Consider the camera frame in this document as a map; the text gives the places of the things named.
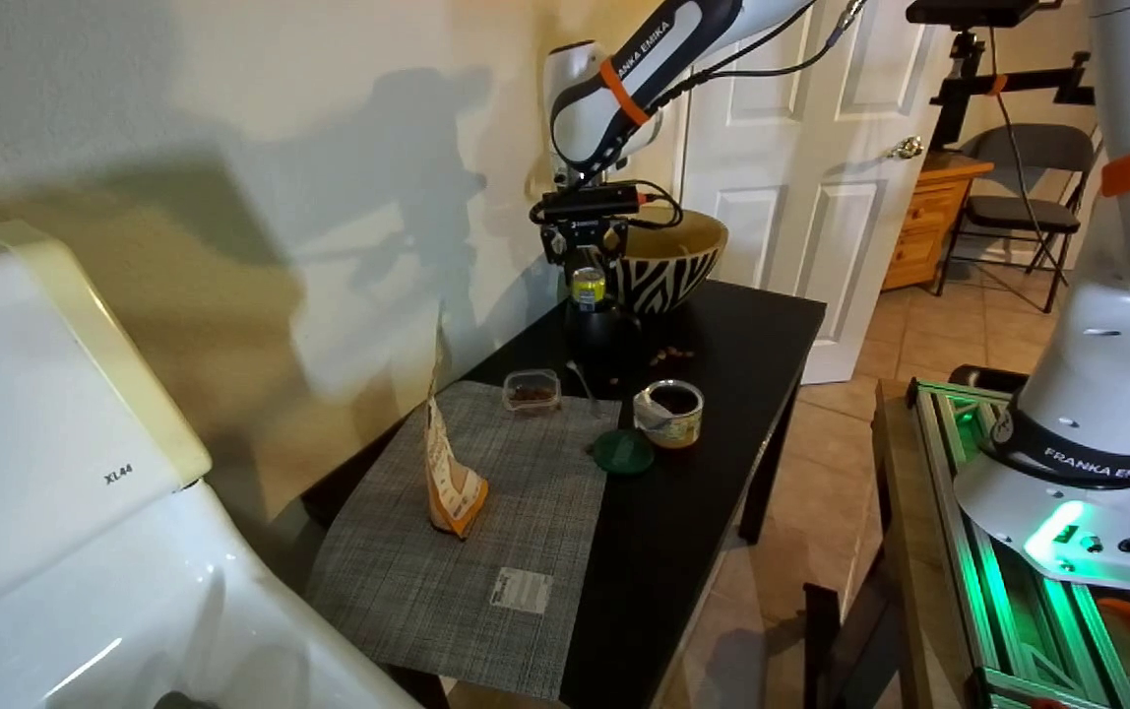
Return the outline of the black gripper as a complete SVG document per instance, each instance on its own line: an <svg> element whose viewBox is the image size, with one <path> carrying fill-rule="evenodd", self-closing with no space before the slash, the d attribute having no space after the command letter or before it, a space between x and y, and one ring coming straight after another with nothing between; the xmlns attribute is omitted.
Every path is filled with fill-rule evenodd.
<svg viewBox="0 0 1130 709"><path fill-rule="evenodd" d="M538 229L549 261L572 261L581 248L598 257L627 251L621 218L640 210L640 193L634 183L604 183L566 193L542 193L533 205L533 223Z"/></svg>

